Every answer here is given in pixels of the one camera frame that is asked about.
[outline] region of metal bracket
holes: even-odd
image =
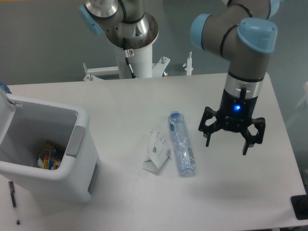
[[[165,68],[169,64],[170,59],[162,57],[158,63],[152,64],[152,77],[164,77],[168,74],[165,72]],[[84,81],[96,81],[103,80],[96,76],[107,76],[107,75],[116,75],[119,74],[119,68],[117,66],[111,67],[101,67],[101,68],[91,68],[87,69],[85,63],[83,63],[86,76],[83,78]]]

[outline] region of clear water bottle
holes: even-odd
[[[190,176],[195,169],[193,150],[188,138],[184,115],[173,111],[168,116],[169,130],[174,143],[175,159],[181,175]]]

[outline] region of black pen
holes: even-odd
[[[13,181],[9,181],[9,186],[10,186],[10,191],[11,191],[11,199],[12,199],[13,209],[14,209],[14,213],[16,215],[16,224],[19,225],[20,219],[19,219],[19,216],[18,216],[16,200],[15,200],[15,196],[14,196],[15,189],[14,189]]]

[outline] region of black cable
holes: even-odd
[[[123,50],[128,50],[128,47],[127,47],[127,40],[126,38],[123,38]],[[137,78],[134,74],[134,71],[133,71],[133,68],[131,67],[130,63],[129,63],[129,60],[128,60],[128,57],[125,57],[125,61],[126,61],[126,64],[127,66],[129,67],[129,71],[130,71],[130,74],[131,74],[131,78]]]

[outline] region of white table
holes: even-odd
[[[0,177],[1,230],[239,231],[308,224],[295,218],[290,197],[305,190],[266,75],[254,118],[266,119],[261,145],[242,156],[244,139],[198,131],[205,106],[219,107],[226,74],[10,86],[14,94],[85,107],[102,160],[87,204],[32,195],[16,185],[21,225],[14,223],[8,180]],[[167,132],[171,109],[184,113],[196,160],[192,178],[175,161],[158,175],[142,169],[149,132]]]

